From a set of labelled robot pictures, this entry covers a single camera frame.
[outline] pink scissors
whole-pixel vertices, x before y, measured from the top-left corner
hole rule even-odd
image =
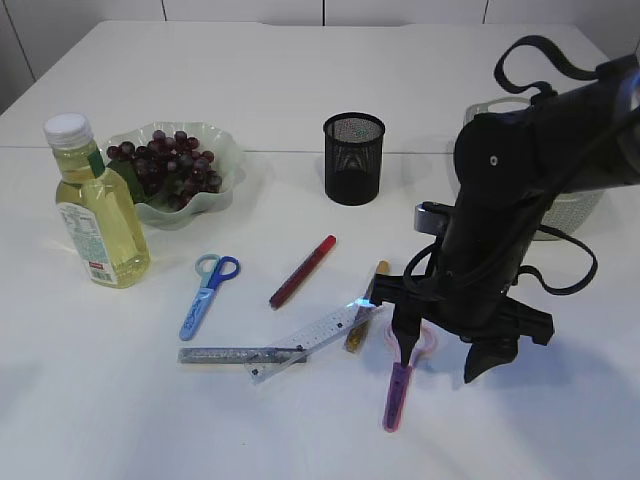
[[[407,389],[411,380],[411,372],[415,368],[418,360],[424,356],[431,356],[438,346],[438,338],[434,331],[423,322],[420,325],[420,339],[416,343],[411,353],[411,358],[407,366],[400,362],[400,346],[391,329],[391,324],[387,326],[384,337],[389,346],[395,352],[393,372],[389,382],[389,393],[387,394],[387,406],[384,410],[382,425],[387,432],[395,432],[400,425],[404,399],[407,396]]]

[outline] white wall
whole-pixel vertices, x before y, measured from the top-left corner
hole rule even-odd
[[[170,21],[322,25],[324,3],[327,25],[574,23],[610,57],[640,40],[640,0],[0,0],[0,112],[31,84],[2,1],[36,78],[99,22],[164,11]]]
[[[11,22],[0,2],[0,113],[33,83]]]
[[[160,0],[5,2],[37,78],[103,20],[164,20]]]
[[[633,53],[640,0],[490,0],[487,23],[573,23],[610,58]]]
[[[167,20],[322,25],[322,0],[164,0]]]
[[[485,0],[325,0],[327,25],[482,23]]]

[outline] red marker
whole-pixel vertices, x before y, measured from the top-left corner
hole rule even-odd
[[[333,235],[329,235],[324,241],[320,244],[318,248],[316,248],[311,255],[307,257],[307,259],[302,262],[293,274],[287,278],[287,280],[282,284],[282,286],[278,289],[276,293],[273,294],[273,297],[269,299],[269,304],[271,308],[277,310],[282,306],[284,302],[286,302],[293,292],[295,292],[300,284],[307,278],[311,272],[318,266],[320,260],[322,260],[329,250],[336,244],[336,237]]]

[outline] yellow liquid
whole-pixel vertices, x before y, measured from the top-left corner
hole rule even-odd
[[[62,173],[56,204],[73,203],[94,213],[116,284],[91,279],[100,285],[126,288],[138,281],[151,259],[127,183],[110,168],[96,178],[88,160],[96,152],[99,155],[95,142],[75,150],[53,150]]]

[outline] bottle label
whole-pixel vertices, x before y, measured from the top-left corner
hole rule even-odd
[[[95,214],[80,205],[67,202],[59,203],[58,210],[91,278],[115,285],[117,278]]]

